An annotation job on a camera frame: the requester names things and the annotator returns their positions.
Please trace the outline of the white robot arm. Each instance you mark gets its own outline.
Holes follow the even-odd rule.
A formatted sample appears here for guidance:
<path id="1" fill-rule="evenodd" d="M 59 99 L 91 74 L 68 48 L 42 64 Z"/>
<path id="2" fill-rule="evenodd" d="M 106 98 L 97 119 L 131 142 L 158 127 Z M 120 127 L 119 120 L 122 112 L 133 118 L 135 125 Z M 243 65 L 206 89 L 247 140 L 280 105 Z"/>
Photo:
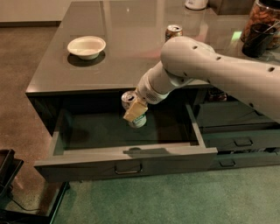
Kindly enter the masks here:
<path id="1" fill-rule="evenodd" d="M 168 94 L 193 80 L 206 81 L 280 123 L 280 66 L 220 55 L 188 37 L 164 43 L 160 61 L 139 81 L 136 99 L 125 112 L 132 122 Z"/>

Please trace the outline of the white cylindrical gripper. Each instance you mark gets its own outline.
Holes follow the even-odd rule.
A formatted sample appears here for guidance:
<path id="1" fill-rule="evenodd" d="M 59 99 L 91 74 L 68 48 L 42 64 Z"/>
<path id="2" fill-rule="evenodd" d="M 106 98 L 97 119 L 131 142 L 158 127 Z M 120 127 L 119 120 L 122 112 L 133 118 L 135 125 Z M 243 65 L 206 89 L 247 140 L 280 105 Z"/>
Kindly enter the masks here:
<path id="1" fill-rule="evenodd" d="M 163 64 L 158 62 L 148 70 L 136 87 L 136 98 L 126 110 L 123 118 L 133 122 L 148 110 L 148 104 L 158 104 L 164 100 L 170 92 L 182 88 L 193 81 L 192 78 L 176 76 L 164 69 Z"/>

